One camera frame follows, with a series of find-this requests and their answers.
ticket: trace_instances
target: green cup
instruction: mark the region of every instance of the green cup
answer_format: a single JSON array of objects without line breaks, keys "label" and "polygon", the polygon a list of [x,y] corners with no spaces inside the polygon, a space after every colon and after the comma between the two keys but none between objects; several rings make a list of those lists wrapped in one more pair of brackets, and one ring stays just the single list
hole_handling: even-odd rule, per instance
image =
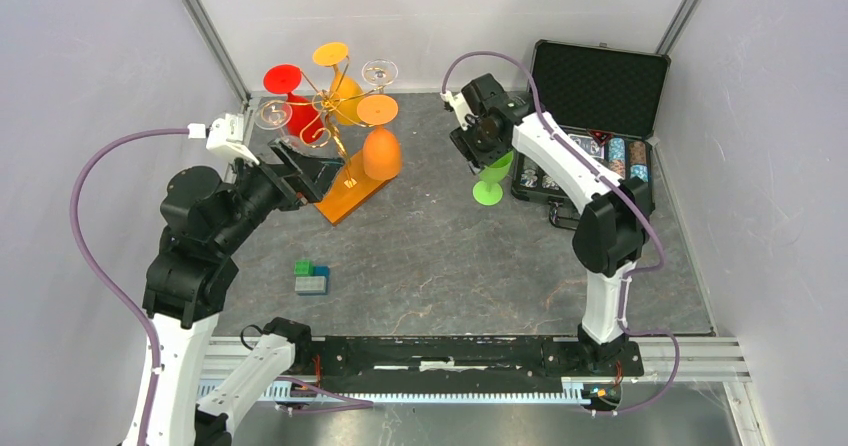
[{"label": "green cup", "polygon": [[503,188],[498,182],[509,174],[513,157],[514,154],[510,151],[504,157],[492,163],[491,166],[480,171],[480,182],[475,184],[472,190],[474,199],[478,203],[484,206],[493,206],[500,202],[503,198]]}]

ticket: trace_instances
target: green building block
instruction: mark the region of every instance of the green building block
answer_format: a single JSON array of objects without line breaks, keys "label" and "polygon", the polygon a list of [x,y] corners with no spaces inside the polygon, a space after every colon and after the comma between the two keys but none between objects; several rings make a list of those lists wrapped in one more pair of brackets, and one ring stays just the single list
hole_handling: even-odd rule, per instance
[{"label": "green building block", "polygon": [[295,261],[294,263],[295,276],[312,276],[314,271],[312,261]]}]

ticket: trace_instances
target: stacked poker chips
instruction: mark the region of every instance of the stacked poker chips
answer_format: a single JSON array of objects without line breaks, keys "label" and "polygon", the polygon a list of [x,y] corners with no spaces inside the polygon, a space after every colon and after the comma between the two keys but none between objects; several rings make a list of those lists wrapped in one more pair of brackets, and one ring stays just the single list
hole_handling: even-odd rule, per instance
[{"label": "stacked poker chips", "polygon": [[609,145],[609,168],[615,174],[625,177],[627,166],[624,162],[624,140],[613,138]]},{"label": "stacked poker chips", "polygon": [[554,178],[547,174],[542,177],[542,187],[545,189],[559,189],[559,186],[554,181]]},{"label": "stacked poker chips", "polygon": [[630,143],[630,175],[648,182],[648,151],[645,143]]},{"label": "stacked poker chips", "polygon": [[539,182],[539,177],[536,173],[536,163],[530,158],[524,159],[524,172],[521,173],[520,182],[525,188],[535,188],[536,183]]}]

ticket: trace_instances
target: red glass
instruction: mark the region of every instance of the red glass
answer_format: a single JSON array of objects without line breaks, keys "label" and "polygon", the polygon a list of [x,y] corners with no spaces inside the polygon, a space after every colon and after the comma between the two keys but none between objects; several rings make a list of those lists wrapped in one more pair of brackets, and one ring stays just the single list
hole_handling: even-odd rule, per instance
[{"label": "red glass", "polygon": [[281,64],[265,73],[263,83],[268,92],[287,95],[286,101],[292,108],[291,119],[286,124],[289,134],[301,137],[301,131],[306,129],[303,133],[303,141],[314,143],[321,137],[320,130],[324,127],[324,123],[318,117],[319,113],[309,99],[292,93],[300,86],[301,78],[300,68],[293,64]]}]

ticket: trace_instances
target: building block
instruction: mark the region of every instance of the building block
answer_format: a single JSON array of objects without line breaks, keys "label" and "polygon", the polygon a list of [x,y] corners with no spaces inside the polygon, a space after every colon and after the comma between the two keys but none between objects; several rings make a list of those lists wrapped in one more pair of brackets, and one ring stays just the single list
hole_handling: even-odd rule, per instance
[{"label": "building block", "polygon": [[295,261],[294,275],[297,277],[312,276],[314,273],[312,261]]},{"label": "building block", "polygon": [[300,296],[327,294],[327,278],[324,276],[298,276],[294,278],[294,292]]},{"label": "building block", "polygon": [[330,289],[330,268],[329,266],[315,266],[315,270],[312,273],[313,276],[321,276],[327,279],[326,289],[329,291]]}]

